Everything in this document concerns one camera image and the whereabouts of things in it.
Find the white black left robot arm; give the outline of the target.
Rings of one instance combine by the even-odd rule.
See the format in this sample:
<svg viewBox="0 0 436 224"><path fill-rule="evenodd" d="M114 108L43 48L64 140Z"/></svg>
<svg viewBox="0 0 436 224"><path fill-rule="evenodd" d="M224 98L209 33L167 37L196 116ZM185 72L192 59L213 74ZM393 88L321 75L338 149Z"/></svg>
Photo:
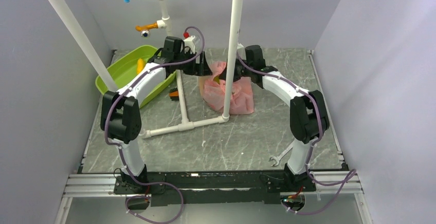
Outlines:
<svg viewBox="0 0 436 224"><path fill-rule="evenodd" d="M188 39L166 37L164 45L147 60L139 75L119 90L103 95L100 124L104 139L108 145L117 147L121 171L129 176L127 185L134 193L141 193L148 186L147 166L138 148L142 128L140 104L175 71L195 76L204 72L203 38L200 43L196 49Z"/></svg>

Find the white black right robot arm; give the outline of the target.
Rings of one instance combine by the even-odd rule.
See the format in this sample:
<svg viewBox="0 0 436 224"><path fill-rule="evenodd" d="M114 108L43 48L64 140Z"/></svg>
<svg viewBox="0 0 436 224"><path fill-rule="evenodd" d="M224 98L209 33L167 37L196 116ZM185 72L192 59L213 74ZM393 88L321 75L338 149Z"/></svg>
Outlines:
<svg viewBox="0 0 436 224"><path fill-rule="evenodd" d="M301 88L277 68L266 65L259 45L244 47L238 44L237 53L241 52L245 53L245 58L237 55L233 80L249 78L250 82L270 91L289 107L289 126L294 141L286 163L290 172L284 175L283 183L288 190L295 191L302 186L303 176L307 175L315 145L330 127L323 94Z"/></svg>

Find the pink plastic bag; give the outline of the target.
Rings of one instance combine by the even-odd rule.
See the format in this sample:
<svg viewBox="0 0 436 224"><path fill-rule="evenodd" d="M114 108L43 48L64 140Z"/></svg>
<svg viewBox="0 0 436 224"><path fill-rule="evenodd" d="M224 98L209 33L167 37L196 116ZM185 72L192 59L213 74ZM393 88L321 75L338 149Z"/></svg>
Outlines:
<svg viewBox="0 0 436 224"><path fill-rule="evenodd" d="M210 66L212 70L211 76L198 77L201 97L214 111L221 113L224 111L226 82L221 80L221 83L218 84L213 81L213 78L219 76L226 66L226 62L214 62ZM251 81L248 78L241 78L233 82L229 113L231 115L247 115L253 113L254 110L255 105Z"/></svg>

